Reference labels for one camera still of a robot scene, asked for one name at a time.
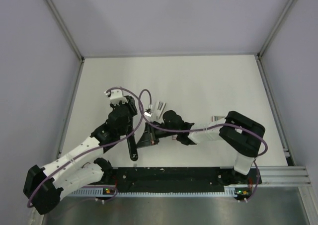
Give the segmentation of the black stapler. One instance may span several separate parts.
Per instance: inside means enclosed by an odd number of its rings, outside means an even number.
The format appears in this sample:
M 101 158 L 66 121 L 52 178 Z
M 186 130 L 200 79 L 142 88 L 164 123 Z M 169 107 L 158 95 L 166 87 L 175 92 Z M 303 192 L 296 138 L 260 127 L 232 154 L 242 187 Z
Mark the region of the black stapler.
M 127 136 L 127 145 L 129 150 L 129 156 L 132 161 L 138 160 L 138 152 L 135 141 L 135 134 L 133 133 L 133 117 L 129 119 L 129 123 L 127 126 L 126 136 Z

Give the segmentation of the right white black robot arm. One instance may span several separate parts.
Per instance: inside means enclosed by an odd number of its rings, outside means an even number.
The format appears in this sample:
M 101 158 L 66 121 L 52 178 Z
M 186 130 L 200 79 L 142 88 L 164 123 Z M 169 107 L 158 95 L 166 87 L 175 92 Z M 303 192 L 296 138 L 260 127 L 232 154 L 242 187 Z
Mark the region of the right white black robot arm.
M 184 121 L 173 110 L 164 112 L 162 119 L 162 123 L 145 123 L 137 148 L 157 145 L 161 138 L 170 136 L 176 136 L 176 140 L 186 146 L 225 141 L 237 152 L 232 170 L 232 178 L 237 183 L 244 183 L 249 179 L 260 145 L 265 143 L 265 127 L 236 111 L 230 111 L 226 117 L 205 127 L 196 127 L 194 123 Z

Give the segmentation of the white stapler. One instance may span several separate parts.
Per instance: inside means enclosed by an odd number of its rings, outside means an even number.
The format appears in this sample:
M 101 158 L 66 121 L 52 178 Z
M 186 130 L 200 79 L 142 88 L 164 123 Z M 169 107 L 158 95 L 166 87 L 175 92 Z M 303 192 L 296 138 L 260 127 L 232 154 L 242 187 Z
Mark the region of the white stapler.
M 166 107 L 166 102 L 163 102 L 163 101 L 156 102 L 154 107 L 154 118 L 156 120 L 159 120 L 162 117 L 165 107 Z

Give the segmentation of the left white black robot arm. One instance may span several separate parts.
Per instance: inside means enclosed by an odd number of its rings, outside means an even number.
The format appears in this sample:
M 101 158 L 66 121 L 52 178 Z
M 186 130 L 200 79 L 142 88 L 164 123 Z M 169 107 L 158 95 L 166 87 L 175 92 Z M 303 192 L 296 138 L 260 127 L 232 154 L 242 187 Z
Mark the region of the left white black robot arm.
M 73 191 L 99 181 L 110 182 L 112 166 L 102 155 L 123 140 L 127 141 L 130 159 L 138 159 L 133 128 L 137 115 L 134 98 L 118 91 L 118 95 L 110 97 L 110 107 L 105 123 L 80 145 L 49 164 L 34 165 L 28 170 L 23 187 L 28 208 L 34 207 L 45 215 Z

